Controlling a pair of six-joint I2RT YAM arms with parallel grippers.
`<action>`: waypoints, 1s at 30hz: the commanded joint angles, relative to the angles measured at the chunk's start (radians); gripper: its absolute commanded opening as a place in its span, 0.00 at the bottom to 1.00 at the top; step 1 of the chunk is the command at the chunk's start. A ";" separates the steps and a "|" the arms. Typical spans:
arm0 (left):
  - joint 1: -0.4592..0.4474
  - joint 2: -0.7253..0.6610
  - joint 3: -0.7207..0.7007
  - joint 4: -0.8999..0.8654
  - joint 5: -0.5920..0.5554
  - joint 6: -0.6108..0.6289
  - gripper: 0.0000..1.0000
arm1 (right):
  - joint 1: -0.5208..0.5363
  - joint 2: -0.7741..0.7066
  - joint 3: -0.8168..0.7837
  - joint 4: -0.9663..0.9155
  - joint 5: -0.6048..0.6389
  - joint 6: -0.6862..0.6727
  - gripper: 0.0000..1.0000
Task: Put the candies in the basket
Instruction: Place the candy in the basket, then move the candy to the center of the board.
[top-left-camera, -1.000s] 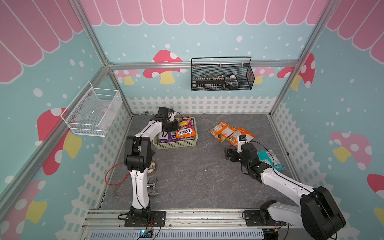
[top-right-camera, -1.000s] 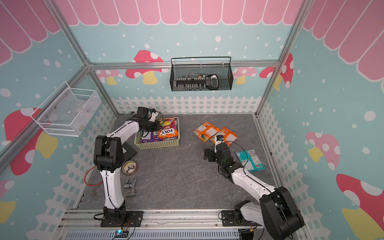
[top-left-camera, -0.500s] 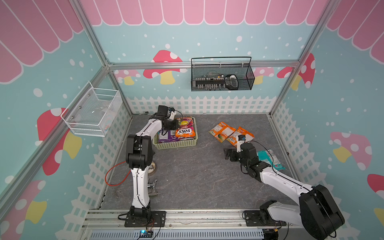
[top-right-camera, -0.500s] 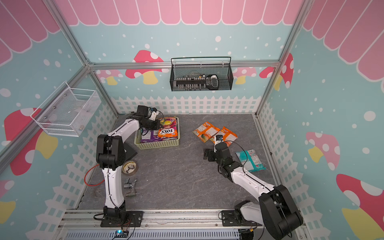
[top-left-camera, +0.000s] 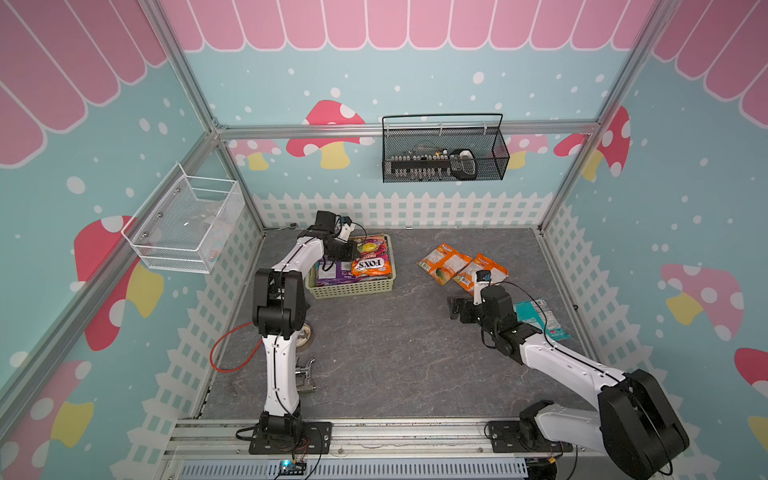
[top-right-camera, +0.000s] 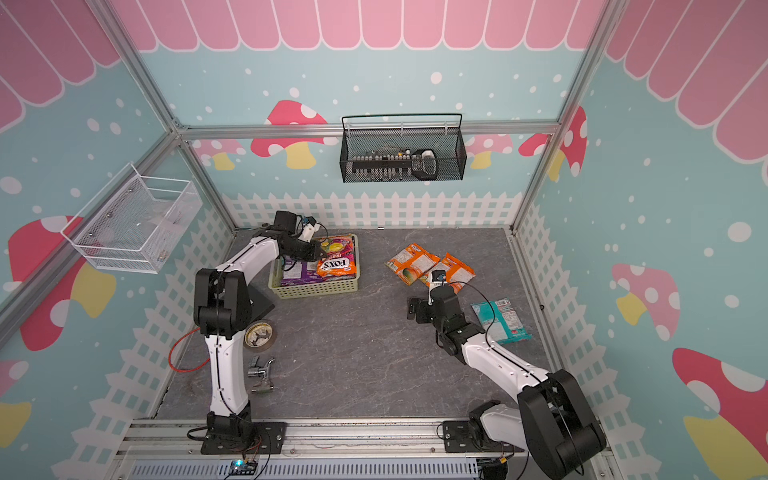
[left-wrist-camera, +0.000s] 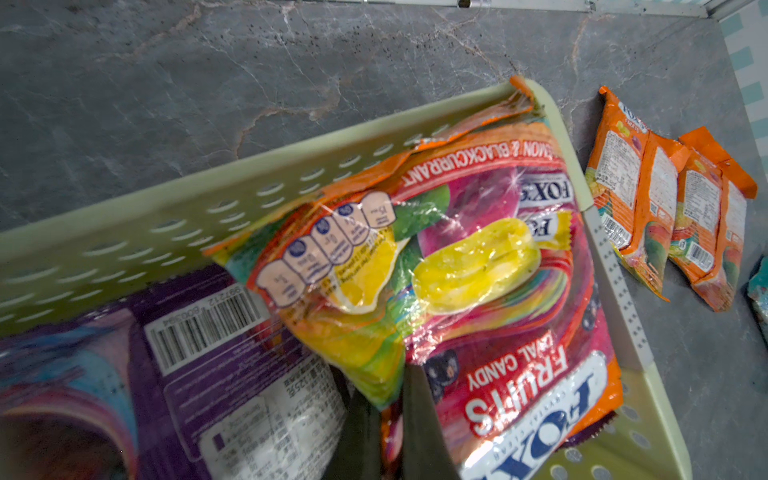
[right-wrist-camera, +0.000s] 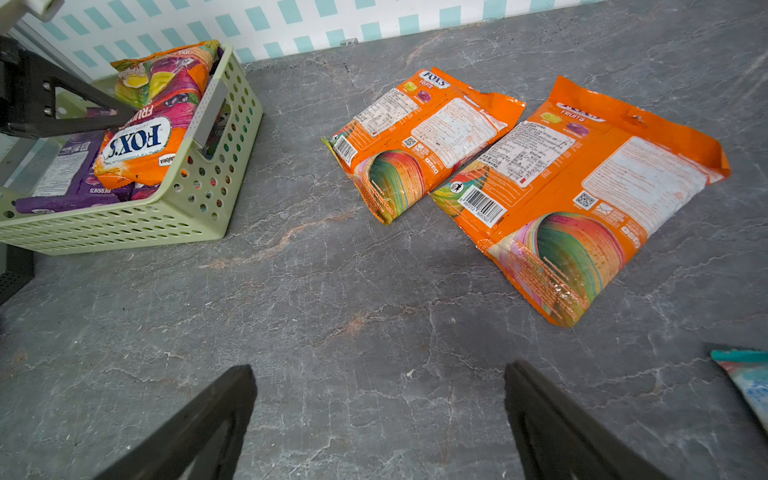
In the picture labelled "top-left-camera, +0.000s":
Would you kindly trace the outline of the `orange pink fruit candy bag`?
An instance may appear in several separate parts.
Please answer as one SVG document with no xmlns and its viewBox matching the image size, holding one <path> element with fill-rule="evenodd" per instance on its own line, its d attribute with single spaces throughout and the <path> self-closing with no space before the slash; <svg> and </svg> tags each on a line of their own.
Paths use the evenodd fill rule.
<svg viewBox="0 0 768 480">
<path fill-rule="evenodd" d="M 385 235 L 354 238 L 359 257 L 350 267 L 351 274 L 358 278 L 389 278 L 393 274 L 389 244 Z"/>
</svg>

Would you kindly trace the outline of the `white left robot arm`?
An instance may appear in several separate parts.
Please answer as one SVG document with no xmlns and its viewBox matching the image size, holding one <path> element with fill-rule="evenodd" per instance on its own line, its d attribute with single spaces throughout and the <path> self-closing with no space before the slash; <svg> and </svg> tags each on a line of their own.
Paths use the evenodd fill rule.
<svg viewBox="0 0 768 480">
<path fill-rule="evenodd" d="M 304 230 L 293 247 L 270 268 L 255 272 L 253 323 L 265 348 L 267 393 L 259 430 L 268 439 L 298 442 L 303 435 L 296 385 L 296 349 L 309 304 L 304 277 L 321 259 L 351 261 L 357 247 L 349 240 L 355 223 L 347 217 L 317 220 Z"/>
</svg>

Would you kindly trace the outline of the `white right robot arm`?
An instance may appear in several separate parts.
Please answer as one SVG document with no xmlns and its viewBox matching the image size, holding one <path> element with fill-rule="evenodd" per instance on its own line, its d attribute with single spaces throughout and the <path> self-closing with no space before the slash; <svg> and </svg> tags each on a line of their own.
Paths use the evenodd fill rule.
<svg viewBox="0 0 768 480">
<path fill-rule="evenodd" d="M 500 285 L 448 303 L 451 318 L 480 327 L 486 347 L 549 376 L 591 406 L 579 410 L 541 400 L 521 412 L 523 432 L 599 452 L 633 479 L 673 474 L 674 461 L 689 448 L 690 439 L 652 374 L 602 365 L 519 321 Z"/>
</svg>

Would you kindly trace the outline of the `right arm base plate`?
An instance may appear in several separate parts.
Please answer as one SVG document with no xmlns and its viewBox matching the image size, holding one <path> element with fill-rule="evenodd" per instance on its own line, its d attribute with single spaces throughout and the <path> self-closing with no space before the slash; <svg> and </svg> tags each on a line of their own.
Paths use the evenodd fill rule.
<svg viewBox="0 0 768 480">
<path fill-rule="evenodd" d="M 490 441 L 494 453 L 535 453 L 560 457 L 571 453 L 569 443 L 545 439 L 534 426 L 520 420 L 492 420 L 485 424 L 483 433 Z"/>
</svg>

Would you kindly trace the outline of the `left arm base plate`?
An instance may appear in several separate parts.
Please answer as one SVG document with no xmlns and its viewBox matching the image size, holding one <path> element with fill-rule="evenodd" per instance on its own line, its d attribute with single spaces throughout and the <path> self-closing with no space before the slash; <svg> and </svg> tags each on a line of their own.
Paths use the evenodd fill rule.
<svg viewBox="0 0 768 480">
<path fill-rule="evenodd" d="M 334 424 L 332 422 L 299 422 L 277 419 L 263 427 L 257 424 L 251 435 L 250 455 L 328 454 Z"/>
</svg>

